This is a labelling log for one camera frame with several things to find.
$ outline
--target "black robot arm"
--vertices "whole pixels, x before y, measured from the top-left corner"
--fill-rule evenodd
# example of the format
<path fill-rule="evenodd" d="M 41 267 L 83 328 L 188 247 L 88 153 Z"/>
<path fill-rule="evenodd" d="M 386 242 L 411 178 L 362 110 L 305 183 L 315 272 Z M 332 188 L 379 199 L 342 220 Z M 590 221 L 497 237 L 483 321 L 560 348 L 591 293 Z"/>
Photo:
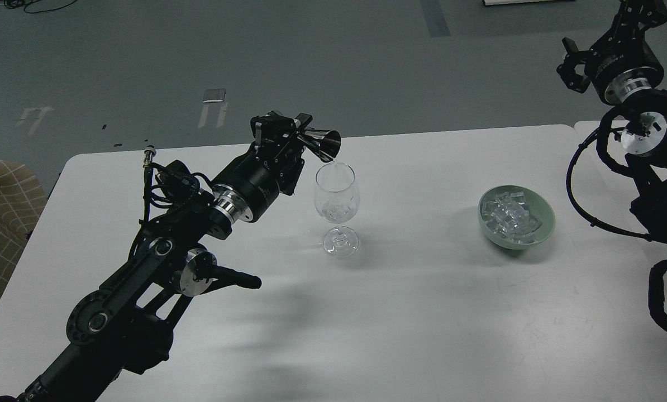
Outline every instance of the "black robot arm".
<path fill-rule="evenodd" d="M 336 156 L 339 133 L 309 132 L 311 120 L 277 112 L 252 118 L 254 142 L 213 180 L 177 160 L 154 163 L 148 147 L 145 213 L 127 262 L 75 306 L 66 327 L 70 345 L 17 399 L 0 402 L 96 400 L 123 369 L 143 374 L 169 358 L 173 330 L 193 297 L 230 285 L 259 288 L 258 277 L 219 266 L 199 241 L 205 235 L 224 240 L 238 219 L 255 222 L 279 193 L 293 194 L 305 147 L 324 162 Z M 167 211 L 149 219 L 151 205 Z M 152 284 L 160 293 L 138 305 Z M 174 307 L 160 318 L 158 310 L 173 297 Z"/>
<path fill-rule="evenodd" d="M 592 226 L 605 231 L 667 244 L 667 179 L 661 180 L 652 168 L 667 168 L 667 91 L 656 89 L 664 69 L 644 39 L 649 28 L 666 21 L 663 0 L 620 0 L 612 27 L 589 50 L 579 51 L 573 40 L 563 39 L 568 54 L 558 66 L 558 73 L 569 89 L 584 92 L 592 83 L 602 102 L 614 105 L 602 117 L 599 127 L 579 145 L 569 163 L 566 188 L 574 209 Z M 579 65 L 584 65 L 584 74 L 575 71 Z M 612 129 L 617 117 L 628 121 L 626 127 Z M 609 155 L 607 146 L 612 133 L 627 152 L 626 165 Z M 630 212 L 648 233 L 625 231 L 600 221 L 574 199 L 571 190 L 574 165 L 582 151 L 594 142 L 597 155 L 610 170 L 634 180 L 639 197 L 631 201 Z M 652 318 L 667 331 L 665 272 L 667 260 L 652 268 L 648 297 Z"/>

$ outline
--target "bowl of ice cubes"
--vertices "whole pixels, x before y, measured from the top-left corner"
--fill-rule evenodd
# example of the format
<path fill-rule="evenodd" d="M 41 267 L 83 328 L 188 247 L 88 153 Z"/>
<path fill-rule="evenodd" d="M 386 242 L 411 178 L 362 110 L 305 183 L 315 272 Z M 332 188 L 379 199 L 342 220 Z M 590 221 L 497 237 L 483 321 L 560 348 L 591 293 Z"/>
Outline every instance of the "bowl of ice cubes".
<path fill-rule="evenodd" d="M 544 242 L 555 230 L 555 212 L 534 191 L 515 185 L 487 190 L 478 204 L 478 219 L 487 239 L 510 250 Z"/>

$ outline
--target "cable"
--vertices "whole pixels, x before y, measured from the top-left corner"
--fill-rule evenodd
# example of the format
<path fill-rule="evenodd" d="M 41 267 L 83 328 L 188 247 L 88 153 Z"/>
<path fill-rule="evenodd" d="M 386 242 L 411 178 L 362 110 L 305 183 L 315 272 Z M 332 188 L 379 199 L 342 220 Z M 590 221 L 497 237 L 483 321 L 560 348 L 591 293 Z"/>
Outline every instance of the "cable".
<path fill-rule="evenodd" d="M 78 1 L 78 0 L 73 0 L 72 2 L 70 2 L 70 3 L 68 3 L 68 4 L 64 5 L 64 6 L 61 6 L 61 7 L 58 7 L 58 8 L 51 8 L 50 10 L 28 11 L 28 7 L 30 7 L 31 5 L 33 5 L 33 4 L 35 4 L 35 3 L 40 3 L 40 2 L 42 2 L 42 0 L 33 0 L 32 2 L 30 2 L 30 3 L 28 3 L 28 4 L 26 4 L 26 5 L 23 6 L 23 12 L 26 13 L 27 15 L 36 15 L 37 13 L 48 13 L 48 12 L 50 12 L 50 11 L 61 10 L 61 9 L 65 8 L 65 7 L 68 7 L 69 5 L 71 5 L 71 4 L 73 4 L 73 3 L 77 2 L 77 1 Z"/>
<path fill-rule="evenodd" d="M 571 190 L 571 175 L 573 174 L 574 170 L 574 165 L 577 164 L 577 161 L 579 161 L 579 157 L 582 155 L 582 152 L 586 150 L 589 145 L 592 144 L 595 140 L 598 140 L 599 138 L 599 128 L 594 130 L 592 134 L 587 137 L 582 144 L 579 144 L 579 147 L 577 147 L 576 152 L 574 153 L 574 156 L 571 157 L 571 161 L 569 162 L 569 167 L 566 170 L 566 193 L 568 194 L 569 201 L 571 201 L 571 206 L 574 207 L 574 209 L 583 217 L 584 219 L 587 220 L 587 222 L 591 223 L 592 226 L 597 226 L 599 229 L 603 229 L 604 231 L 607 232 L 612 232 L 617 235 L 625 235 L 625 236 L 630 236 L 630 237 L 637 237 L 639 239 L 644 239 L 647 240 L 648 242 L 661 242 L 664 244 L 667 244 L 667 240 L 664 239 L 659 239 L 649 233 L 637 233 L 637 232 L 630 232 L 630 231 L 625 231 L 624 229 L 620 227 L 613 226 L 612 224 L 609 224 L 604 221 L 600 221 L 597 217 L 592 216 L 591 214 L 587 213 L 587 211 L 582 208 L 579 203 L 577 203 L 577 200 L 574 199 L 574 194 L 573 191 Z"/>

